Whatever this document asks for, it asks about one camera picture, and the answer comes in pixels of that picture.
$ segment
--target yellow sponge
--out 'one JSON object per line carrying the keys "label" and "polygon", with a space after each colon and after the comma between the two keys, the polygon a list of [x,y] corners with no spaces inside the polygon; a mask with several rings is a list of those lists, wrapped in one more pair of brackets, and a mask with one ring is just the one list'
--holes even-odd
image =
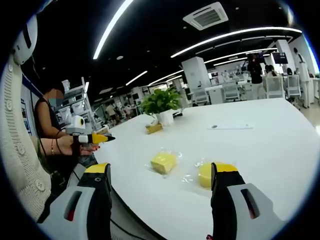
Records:
{"label": "yellow sponge", "polygon": [[160,174],[169,173],[177,165],[177,156],[172,153],[158,153],[151,161],[153,169]]}
{"label": "yellow sponge", "polygon": [[199,184],[204,188],[211,188],[211,163],[204,163],[199,167]]}

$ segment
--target white pot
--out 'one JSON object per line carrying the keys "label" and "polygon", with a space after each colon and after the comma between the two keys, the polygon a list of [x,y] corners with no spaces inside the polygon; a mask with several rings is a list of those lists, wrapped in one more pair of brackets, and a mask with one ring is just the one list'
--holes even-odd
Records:
{"label": "white pot", "polygon": [[163,111],[156,114],[156,118],[162,126],[170,126],[174,123],[174,116],[172,115],[172,110]]}

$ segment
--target tile floor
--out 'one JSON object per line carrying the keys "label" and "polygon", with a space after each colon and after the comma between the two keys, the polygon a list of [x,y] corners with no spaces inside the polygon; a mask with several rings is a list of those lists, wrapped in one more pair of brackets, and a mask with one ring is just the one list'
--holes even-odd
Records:
{"label": "tile floor", "polygon": [[318,99],[314,100],[315,101],[310,105],[310,108],[307,109],[302,106],[300,110],[320,135],[320,105],[318,104]]}

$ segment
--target hand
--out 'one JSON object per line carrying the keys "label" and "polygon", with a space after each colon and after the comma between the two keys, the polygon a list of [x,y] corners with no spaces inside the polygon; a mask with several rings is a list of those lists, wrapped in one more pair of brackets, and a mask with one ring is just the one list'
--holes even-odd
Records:
{"label": "hand", "polygon": [[[57,141],[54,139],[53,140],[53,151],[54,154],[61,154],[60,150],[62,152],[62,154],[64,155],[72,155],[72,147],[71,145],[74,143],[74,138],[72,136],[66,135],[66,136],[62,136],[59,139],[57,139]],[[80,145],[80,155],[91,155],[94,151],[96,151],[97,149],[99,149],[100,146],[96,145],[96,144],[89,144],[88,146],[82,146]]]}

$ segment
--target ceiling air conditioner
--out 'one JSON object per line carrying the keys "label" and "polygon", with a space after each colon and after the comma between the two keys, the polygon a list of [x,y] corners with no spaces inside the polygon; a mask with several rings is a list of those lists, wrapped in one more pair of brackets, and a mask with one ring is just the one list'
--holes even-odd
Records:
{"label": "ceiling air conditioner", "polygon": [[229,19],[221,3],[217,1],[185,16],[183,20],[201,31]]}

